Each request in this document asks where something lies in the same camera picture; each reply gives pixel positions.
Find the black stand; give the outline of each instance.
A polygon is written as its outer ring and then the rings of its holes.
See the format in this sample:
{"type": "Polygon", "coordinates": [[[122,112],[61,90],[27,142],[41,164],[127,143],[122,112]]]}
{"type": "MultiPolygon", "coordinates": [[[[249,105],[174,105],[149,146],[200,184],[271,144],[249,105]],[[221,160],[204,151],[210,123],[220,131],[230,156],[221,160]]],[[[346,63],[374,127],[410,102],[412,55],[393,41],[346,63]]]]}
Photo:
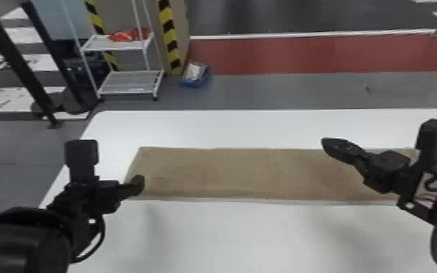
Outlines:
{"type": "MultiPolygon", "coordinates": [[[[69,74],[68,67],[65,64],[60,51],[54,46],[54,42],[47,32],[46,27],[42,23],[42,20],[39,17],[36,7],[32,1],[24,1],[20,6],[24,9],[27,16],[29,16],[30,21],[32,21],[34,28],[37,30],[37,33],[46,45],[46,48],[51,54],[52,59],[56,63],[62,77],[65,79],[66,84],[68,85],[68,89],[66,89],[62,94],[64,97],[62,102],[64,111],[70,114],[80,114],[93,110],[98,104],[98,98],[96,94],[90,91],[82,92],[78,88],[78,84],[69,74]]],[[[33,111],[38,111],[36,105],[34,106],[35,107],[33,107],[33,111]]]]}
{"type": "Polygon", "coordinates": [[[49,128],[59,128],[62,125],[62,122],[58,121],[53,113],[61,109],[62,101],[60,101],[60,99],[51,99],[51,97],[49,97],[49,95],[44,91],[44,87],[42,86],[41,82],[36,78],[32,70],[29,68],[14,42],[10,39],[7,32],[5,32],[1,23],[0,54],[4,56],[5,60],[14,70],[15,74],[17,74],[17,77],[27,88],[32,98],[34,98],[36,104],[49,119],[49,122],[51,123],[49,128]]]}

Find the blue container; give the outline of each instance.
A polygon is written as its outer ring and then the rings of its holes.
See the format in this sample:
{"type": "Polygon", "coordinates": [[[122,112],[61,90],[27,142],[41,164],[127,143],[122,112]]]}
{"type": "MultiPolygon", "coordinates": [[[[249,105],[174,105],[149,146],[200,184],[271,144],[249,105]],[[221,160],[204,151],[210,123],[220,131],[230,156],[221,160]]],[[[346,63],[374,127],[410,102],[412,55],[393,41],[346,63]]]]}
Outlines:
{"type": "Polygon", "coordinates": [[[210,66],[208,66],[203,73],[203,77],[199,81],[190,81],[182,78],[181,84],[186,87],[200,88],[208,80],[208,78],[210,78],[210,71],[210,66]]]}

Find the cable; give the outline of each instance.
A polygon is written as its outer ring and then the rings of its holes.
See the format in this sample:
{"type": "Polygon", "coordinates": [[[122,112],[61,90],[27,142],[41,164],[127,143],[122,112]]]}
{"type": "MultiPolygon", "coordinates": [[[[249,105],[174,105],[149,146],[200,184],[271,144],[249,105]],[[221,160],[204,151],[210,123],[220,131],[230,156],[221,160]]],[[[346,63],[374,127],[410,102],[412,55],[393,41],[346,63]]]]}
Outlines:
{"type": "Polygon", "coordinates": [[[98,243],[90,251],[83,254],[82,256],[73,257],[73,260],[71,261],[72,263],[75,264],[81,261],[85,261],[88,257],[93,255],[93,253],[95,253],[95,251],[97,251],[97,249],[102,245],[103,240],[105,239],[105,221],[103,219],[103,216],[101,215],[96,217],[95,220],[97,221],[96,224],[98,226],[98,230],[100,233],[100,238],[98,239],[98,243]]]}

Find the black tripod leg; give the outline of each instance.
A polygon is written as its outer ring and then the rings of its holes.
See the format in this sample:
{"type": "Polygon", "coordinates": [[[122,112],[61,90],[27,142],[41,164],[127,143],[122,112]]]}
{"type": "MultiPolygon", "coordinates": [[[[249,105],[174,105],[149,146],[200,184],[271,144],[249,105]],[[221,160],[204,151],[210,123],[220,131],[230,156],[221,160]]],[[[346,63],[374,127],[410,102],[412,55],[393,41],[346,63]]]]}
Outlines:
{"type": "Polygon", "coordinates": [[[34,28],[36,28],[37,33],[42,38],[42,41],[46,45],[47,50],[49,51],[52,59],[57,65],[57,68],[60,70],[62,77],[65,79],[66,84],[70,88],[71,94],[75,98],[75,101],[79,105],[83,105],[84,99],[79,92],[78,85],[76,84],[73,77],[71,77],[71,75],[69,74],[68,67],[64,63],[60,52],[54,46],[51,36],[47,32],[46,27],[42,23],[42,20],[37,13],[36,7],[32,3],[32,1],[24,1],[20,6],[24,9],[27,16],[29,16],[30,21],[32,21],[32,25],[34,26],[34,28]]]}
{"type": "Polygon", "coordinates": [[[0,54],[2,54],[8,64],[12,67],[22,84],[27,88],[34,101],[43,110],[44,115],[48,118],[51,126],[49,128],[58,128],[61,123],[55,118],[53,112],[56,110],[49,95],[44,91],[41,82],[36,78],[28,64],[25,62],[21,53],[10,39],[7,32],[0,23],[0,54]]]}

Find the white shelf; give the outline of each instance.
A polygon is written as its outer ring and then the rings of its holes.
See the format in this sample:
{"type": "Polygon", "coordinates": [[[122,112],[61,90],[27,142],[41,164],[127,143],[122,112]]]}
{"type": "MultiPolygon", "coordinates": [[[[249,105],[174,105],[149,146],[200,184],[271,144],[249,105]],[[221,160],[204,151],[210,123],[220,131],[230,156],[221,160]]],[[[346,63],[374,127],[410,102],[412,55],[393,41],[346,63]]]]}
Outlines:
{"type": "Polygon", "coordinates": [[[151,71],[111,71],[98,90],[100,94],[158,95],[164,69],[151,71]]]}
{"type": "Polygon", "coordinates": [[[112,41],[108,35],[94,34],[81,47],[81,50],[84,52],[143,50],[147,49],[153,38],[153,32],[149,33],[149,37],[144,41],[112,41]]]}

